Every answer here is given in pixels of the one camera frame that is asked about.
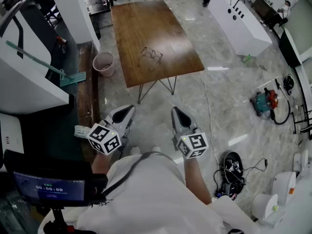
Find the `worn brown wooden plank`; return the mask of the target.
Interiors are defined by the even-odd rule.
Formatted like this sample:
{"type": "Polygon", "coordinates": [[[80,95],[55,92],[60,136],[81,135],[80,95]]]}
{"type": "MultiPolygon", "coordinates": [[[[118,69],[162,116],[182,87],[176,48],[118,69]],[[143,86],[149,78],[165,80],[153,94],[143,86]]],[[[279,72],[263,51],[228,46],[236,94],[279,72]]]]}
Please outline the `worn brown wooden plank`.
{"type": "Polygon", "coordinates": [[[100,121],[98,99],[98,72],[92,62],[98,51],[92,42],[79,46],[78,67],[86,73],[86,80],[78,84],[76,103],[78,109],[78,125],[92,128],[100,121]]]}

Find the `teal and red vacuum cleaner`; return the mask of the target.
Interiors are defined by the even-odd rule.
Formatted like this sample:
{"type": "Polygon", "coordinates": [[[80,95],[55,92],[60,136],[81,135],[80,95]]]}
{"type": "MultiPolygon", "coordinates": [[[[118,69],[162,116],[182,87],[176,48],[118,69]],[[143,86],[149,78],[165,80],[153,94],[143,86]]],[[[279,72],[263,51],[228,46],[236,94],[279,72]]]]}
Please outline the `teal and red vacuum cleaner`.
{"type": "Polygon", "coordinates": [[[256,92],[256,94],[250,98],[250,103],[252,104],[255,110],[255,113],[258,117],[262,117],[264,115],[270,116],[271,120],[276,125],[284,125],[290,117],[291,104],[288,98],[286,97],[286,94],[283,88],[281,87],[280,83],[278,82],[278,80],[275,78],[274,81],[276,83],[277,89],[282,92],[288,105],[288,113],[284,120],[282,120],[281,122],[278,122],[276,120],[274,110],[275,108],[278,107],[279,100],[278,100],[278,94],[275,92],[274,89],[269,90],[267,89],[267,87],[264,87],[264,92],[260,92],[260,91],[256,92]]]}

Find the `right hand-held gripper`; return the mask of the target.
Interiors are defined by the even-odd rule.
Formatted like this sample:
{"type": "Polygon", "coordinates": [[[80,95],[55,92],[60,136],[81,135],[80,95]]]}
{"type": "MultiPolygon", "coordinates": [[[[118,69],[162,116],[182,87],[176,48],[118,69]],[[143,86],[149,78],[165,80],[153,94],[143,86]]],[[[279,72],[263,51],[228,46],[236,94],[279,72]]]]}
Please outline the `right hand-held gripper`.
{"type": "MultiPolygon", "coordinates": [[[[171,110],[171,118],[175,131],[179,129],[179,124],[184,128],[191,126],[191,118],[176,106],[171,110]]],[[[206,134],[199,128],[187,130],[184,133],[176,133],[173,143],[175,149],[181,151],[185,159],[200,157],[208,150],[206,134]]]]}

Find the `person's left forearm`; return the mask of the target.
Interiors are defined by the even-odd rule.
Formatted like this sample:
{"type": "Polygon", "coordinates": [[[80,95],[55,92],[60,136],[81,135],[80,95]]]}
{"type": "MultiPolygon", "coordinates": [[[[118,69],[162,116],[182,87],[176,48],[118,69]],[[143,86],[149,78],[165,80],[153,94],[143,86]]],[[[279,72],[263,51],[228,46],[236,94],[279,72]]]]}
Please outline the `person's left forearm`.
{"type": "Polygon", "coordinates": [[[110,169],[112,156],[113,154],[107,156],[102,153],[97,153],[91,166],[93,174],[107,174],[110,169]]]}

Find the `small red device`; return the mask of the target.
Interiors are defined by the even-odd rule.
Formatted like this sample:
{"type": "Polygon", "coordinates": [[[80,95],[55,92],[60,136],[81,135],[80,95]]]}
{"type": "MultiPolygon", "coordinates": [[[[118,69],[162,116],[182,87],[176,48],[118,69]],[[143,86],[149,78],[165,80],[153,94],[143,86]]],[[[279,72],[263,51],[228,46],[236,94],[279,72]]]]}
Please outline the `small red device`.
{"type": "Polygon", "coordinates": [[[58,36],[57,37],[57,43],[58,43],[58,48],[61,50],[62,54],[65,55],[67,52],[67,45],[68,45],[67,40],[58,36]]]}

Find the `large white machine housing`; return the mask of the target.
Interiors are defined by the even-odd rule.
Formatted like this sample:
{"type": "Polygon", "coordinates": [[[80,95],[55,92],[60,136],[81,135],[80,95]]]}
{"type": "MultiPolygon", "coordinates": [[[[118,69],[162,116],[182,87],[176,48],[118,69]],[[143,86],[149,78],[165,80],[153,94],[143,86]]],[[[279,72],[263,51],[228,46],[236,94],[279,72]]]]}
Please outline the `large white machine housing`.
{"type": "Polygon", "coordinates": [[[21,0],[0,19],[0,112],[25,115],[69,104],[60,75],[6,44],[10,41],[60,69],[64,55],[58,34],[34,0],[21,0]]]}

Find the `white paper label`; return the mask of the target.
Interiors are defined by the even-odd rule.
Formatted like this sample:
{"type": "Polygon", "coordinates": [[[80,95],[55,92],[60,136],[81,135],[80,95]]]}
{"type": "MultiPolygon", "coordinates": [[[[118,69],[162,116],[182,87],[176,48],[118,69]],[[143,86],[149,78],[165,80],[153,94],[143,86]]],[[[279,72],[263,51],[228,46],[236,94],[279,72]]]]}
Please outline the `white paper label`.
{"type": "Polygon", "coordinates": [[[86,126],[81,126],[81,125],[75,125],[74,127],[74,136],[79,137],[79,138],[87,138],[88,133],[90,132],[90,128],[86,126]]]}

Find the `green flat mop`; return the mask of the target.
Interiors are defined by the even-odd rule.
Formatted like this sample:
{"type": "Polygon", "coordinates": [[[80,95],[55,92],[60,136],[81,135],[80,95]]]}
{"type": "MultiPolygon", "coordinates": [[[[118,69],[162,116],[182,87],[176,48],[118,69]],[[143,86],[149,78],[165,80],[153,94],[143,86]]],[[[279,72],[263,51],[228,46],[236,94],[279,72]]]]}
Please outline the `green flat mop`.
{"type": "Polygon", "coordinates": [[[48,68],[49,70],[52,70],[53,72],[59,74],[60,75],[60,87],[64,87],[64,86],[77,84],[79,82],[86,81],[86,72],[81,72],[81,73],[77,73],[77,74],[69,76],[69,75],[65,74],[63,71],[58,70],[57,68],[51,66],[50,64],[48,64],[48,63],[36,58],[35,56],[29,54],[28,52],[24,51],[23,49],[21,49],[20,47],[18,47],[14,43],[7,40],[6,44],[8,46],[12,47],[13,49],[17,50],[19,53],[26,55],[28,58],[30,58],[34,62],[36,62],[36,63],[48,68]]]}

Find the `person's right forearm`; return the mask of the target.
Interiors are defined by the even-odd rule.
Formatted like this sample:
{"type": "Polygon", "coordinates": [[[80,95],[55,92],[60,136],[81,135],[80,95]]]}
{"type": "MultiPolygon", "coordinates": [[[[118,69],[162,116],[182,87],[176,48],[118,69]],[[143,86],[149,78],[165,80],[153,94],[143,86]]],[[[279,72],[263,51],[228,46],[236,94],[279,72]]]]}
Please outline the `person's right forearm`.
{"type": "Polygon", "coordinates": [[[211,194],[205,184],[197,159],[184,158],[184,171],[186,187],[205,205],[211,204],[211,194]]]}

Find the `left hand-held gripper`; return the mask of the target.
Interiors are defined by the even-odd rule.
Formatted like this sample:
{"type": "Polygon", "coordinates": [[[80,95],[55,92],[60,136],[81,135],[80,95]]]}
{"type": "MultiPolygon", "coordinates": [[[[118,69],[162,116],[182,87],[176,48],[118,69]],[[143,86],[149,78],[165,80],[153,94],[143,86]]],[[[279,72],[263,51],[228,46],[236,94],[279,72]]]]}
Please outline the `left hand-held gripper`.
{"type": "Polygon", "coordinates": [[[112,110],[106,119],[96,123],[87,135],[92,148],[99,153],[110,155],[123,151],[128,143],[128,133],[136,113],[134,105],[124,105],[112,110]]]}

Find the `person's white shirt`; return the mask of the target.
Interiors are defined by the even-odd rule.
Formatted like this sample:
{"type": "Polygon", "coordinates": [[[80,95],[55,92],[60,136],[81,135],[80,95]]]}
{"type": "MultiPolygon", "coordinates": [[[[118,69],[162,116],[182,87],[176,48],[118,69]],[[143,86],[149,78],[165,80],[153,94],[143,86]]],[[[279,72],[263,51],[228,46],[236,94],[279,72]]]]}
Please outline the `person's white shirt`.
{"type": "Polygon", "coordinates": [[[107,176],[116,188],[100,204],[66,207],[68,225],[96,234],[260,234],[229,197],[201,202],[186,187],[185,171],[161,153],[126,156],[107,176]]]}

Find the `white rounded appliance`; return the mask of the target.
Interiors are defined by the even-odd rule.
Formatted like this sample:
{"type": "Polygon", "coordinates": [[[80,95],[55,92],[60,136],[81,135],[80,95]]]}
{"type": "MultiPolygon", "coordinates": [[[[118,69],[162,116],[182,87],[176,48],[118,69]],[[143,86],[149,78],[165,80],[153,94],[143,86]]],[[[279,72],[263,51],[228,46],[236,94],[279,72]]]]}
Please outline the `white rounded appliance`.
{"type": "Polygon", "coordinates": [[[24,153],[20,121],[17,117],[0,113],[0,173],[7,172],[3,164],[5,150],[24,153]]]}

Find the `black monitor screen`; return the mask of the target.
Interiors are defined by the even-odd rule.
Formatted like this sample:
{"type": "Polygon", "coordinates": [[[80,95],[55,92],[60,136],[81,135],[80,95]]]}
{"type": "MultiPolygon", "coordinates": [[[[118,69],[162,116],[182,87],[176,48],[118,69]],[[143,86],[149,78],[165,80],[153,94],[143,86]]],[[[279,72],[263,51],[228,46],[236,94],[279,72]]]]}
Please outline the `black monitor screen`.
{"type": "Polygon", "coordinates": [[[61,209],[105,200],[106,174],[94,174],[85,161],[35,157],[6,150],[6,170],[21,197],[31,203],[61,209]]]}

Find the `black metal frame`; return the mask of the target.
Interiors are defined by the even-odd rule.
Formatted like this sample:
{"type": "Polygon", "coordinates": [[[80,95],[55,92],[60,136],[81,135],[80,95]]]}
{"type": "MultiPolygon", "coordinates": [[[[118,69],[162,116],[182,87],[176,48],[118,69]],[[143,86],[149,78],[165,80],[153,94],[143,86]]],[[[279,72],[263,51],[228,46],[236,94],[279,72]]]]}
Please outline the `black metal frame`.
{"type": "Polygon", "coordinates": [[[299,133],[309,133],[312,130],[312,124],[310,124],[310,114],[311,114],[312,110],[306,111],[304,112],[304,119],[296,121],[295,117],[294,117],[294,113],[291,112],[291,116],[293,119],[293,124],[294,124],[294,134],[297,134],[297,125],[300,125],[301,123],[307,123],[307,126],[304,128],[300,128],[299,133]]]}

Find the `black metal table leg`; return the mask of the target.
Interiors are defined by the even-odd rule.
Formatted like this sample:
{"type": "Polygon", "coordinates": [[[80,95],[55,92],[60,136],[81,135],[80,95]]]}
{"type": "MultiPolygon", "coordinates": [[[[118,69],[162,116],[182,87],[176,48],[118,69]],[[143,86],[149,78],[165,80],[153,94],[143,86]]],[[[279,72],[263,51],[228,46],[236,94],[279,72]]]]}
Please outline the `black metal table leg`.
{"type": "Polygon", "coordinates": [[[138,99],[137,99],[137,103],[141,104],[141,101],[145,98],[145,96],[148,94],[148,92],[150,91],[150,89],[156,84],[156,81],[154,81],[152,83],[152,85],[145,91],[145,93],[143,94],[143,87],[144,84],[140,84],[139,85],[139,93],[138,93],[138,99]]]}
{"type": "Polygon", "coordinates": [[[177,76],[172,78],[160,79],[159,82],[171,93],[175,94],[177,76]]]}

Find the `brown-framed eyeglasses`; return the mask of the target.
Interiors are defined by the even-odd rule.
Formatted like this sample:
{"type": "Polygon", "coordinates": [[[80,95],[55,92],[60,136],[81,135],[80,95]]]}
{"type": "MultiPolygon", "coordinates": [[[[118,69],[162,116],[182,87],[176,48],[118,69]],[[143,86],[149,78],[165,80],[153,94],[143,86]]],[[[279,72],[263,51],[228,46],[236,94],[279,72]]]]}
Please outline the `brown-framed eyeglasses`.
{"type": "Polygon", "coordinates": [[[150,47],[144,47],[138,57],[137,66],[145,68],[147,71],[153,71],[160,63],[163,54],[150,47]]]}

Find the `white cylindrical device orange label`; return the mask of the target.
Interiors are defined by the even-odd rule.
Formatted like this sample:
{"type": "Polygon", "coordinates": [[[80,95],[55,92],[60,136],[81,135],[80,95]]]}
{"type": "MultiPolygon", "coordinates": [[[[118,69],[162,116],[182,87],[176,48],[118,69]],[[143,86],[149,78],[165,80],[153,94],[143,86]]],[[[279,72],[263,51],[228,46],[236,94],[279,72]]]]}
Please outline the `white cylindrical device orange label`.
{"type": "Polygon", "coordinates": [[[278,173],[273,179],[272,194],[278,195],[278,204],[287,205],[293,198],[296,186],[296,172],[278,173]]]}

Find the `long white cabinet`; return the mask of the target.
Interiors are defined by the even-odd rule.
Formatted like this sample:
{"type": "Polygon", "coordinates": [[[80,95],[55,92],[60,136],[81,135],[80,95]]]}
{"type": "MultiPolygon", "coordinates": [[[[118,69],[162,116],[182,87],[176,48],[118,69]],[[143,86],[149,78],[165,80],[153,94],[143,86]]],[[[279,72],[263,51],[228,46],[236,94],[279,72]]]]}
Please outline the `long white cabinet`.
{"type": "Polygon", "coordinates": [[[244,0],[210,0],[208,10],[237,55],[257,57],[272,40],[244,0]]]}

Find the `black round device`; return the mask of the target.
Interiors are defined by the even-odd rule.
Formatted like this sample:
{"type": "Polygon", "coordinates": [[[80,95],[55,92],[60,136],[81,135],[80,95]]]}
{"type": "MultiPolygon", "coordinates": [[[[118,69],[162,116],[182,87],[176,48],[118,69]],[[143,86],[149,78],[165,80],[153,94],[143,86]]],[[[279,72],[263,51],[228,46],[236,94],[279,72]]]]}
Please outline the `black round device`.
{"type": "Polygon", "coordinates": [[[286,77],[283,78],[283,87],[287,94],[290,96],[293,92],[293,87],[294,87],[294,80],[291,75],[287,75],[286,77]]]}

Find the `black monitor stand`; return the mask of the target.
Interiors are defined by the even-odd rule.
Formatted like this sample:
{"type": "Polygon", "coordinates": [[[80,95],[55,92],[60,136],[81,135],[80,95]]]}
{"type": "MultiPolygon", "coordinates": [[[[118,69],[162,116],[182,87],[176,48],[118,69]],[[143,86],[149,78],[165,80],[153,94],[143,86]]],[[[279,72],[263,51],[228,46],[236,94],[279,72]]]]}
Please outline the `black monitor stand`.
{"type": "Polygon", "coordinates": [[[79,231],[74,226],[67,225],[64,221],[61,209],[53,209],[55,220],[49,221],[43,227],[45,234],[78,234],[79,231]]]}

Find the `pink waste basket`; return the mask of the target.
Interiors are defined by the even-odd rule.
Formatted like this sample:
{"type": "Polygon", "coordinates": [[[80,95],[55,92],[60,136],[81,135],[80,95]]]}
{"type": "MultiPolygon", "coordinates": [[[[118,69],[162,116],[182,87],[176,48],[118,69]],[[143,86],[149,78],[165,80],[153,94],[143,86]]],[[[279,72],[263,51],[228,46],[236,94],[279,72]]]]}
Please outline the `pink waste basket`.
{"type": "Polygon", "coordinates": [[[110,77],[115,71],[114,57],[110,53],[97,54],[93,59],[92,65],[103,77],[110,77]]]}

